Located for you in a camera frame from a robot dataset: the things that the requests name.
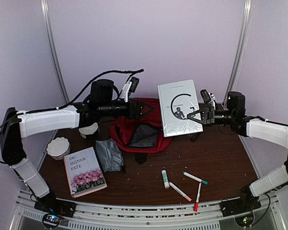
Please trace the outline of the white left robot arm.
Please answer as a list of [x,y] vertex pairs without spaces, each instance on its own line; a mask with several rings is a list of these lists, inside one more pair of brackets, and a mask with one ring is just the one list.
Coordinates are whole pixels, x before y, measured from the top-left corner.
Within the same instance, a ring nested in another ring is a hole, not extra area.
[[87,86],[90,86],[93,82],[101,82],[106,86],[107,83],[101,76],[110,73],[129,74],[122,91],[117,92],[115,100],[110,95],[101,98],[100,96],[94,97],[91,93],[84,102],[77,102],[79,95],[76,95],[73,100],[60,107],[31,111],[17,111],[14,107],[7,109],[0,125],[2,157],[0,163],[8,165],[20,176],[36,196],[37,201],[49,213],[54,213],[59,209],[59,201],[27,157],[23,149],[23,138],[53,130],[88,127],[103,117],[124,116],[132,120],[145,117],[153,111],[153,108],[144,102],[129,98],[130,93],[135,92],[139,83],[135,74],[143,71],[143,69],[108,70],[87,83]]

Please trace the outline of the red backpack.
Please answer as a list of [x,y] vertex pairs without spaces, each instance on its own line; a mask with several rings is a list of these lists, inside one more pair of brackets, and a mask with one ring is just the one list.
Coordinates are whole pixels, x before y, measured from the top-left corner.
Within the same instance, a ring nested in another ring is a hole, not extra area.
[[134,153],[135,161],[143,164],[149,154],[164,151],[171,143],[172,138],[163,135],[161,110],[156,98],[138,98],[154,109],[139,120],[127,119],[123,116],[114,120],[110,125],[110,137],[120,150]]

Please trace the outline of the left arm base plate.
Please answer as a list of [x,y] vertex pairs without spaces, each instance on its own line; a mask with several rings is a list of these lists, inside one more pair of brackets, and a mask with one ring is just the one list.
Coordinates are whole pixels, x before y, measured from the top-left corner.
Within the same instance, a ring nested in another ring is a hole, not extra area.
[[72,218],[76,210],[76,203],[59,200],[55,197],[43,197],[37,199],[34,208],[58,216]]

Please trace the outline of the grey shrink-wrapped book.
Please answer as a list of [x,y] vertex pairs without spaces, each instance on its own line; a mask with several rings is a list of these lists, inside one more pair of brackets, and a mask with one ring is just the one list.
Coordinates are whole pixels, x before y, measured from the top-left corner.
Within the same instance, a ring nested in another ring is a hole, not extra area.
[[193,80],[162,84],[157,89],[164,137],[203,132],[202,124],[187,118],[199,110]]

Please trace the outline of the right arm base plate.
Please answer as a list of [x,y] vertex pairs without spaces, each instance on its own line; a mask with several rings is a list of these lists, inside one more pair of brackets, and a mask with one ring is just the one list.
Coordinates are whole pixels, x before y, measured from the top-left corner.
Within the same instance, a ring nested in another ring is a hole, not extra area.
[[232,200],[224,199],[220,202],[220,208],[223,217],[251,212],[252,210],[258,209],[260,207],[260,201],[252,201],[250,204],[243,204],[240,198]]

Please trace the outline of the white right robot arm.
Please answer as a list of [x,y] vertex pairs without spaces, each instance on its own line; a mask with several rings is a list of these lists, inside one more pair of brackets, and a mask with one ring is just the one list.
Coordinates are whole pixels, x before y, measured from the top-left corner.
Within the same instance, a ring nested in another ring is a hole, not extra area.
[[215,99],[207,90],[201,90],[206,107],[187,115],[191,121],[212,126],[230,126],[244,145],[250,142],[266,142],[287,154],[285,162],[243,187],[237,200],[237,208],[247,211],[254,206],[260,196],[288,185],[288,124],[263,118],[259,115],[246,115],[245,96],[240,92],[228,92],[225,109],[218,109]]

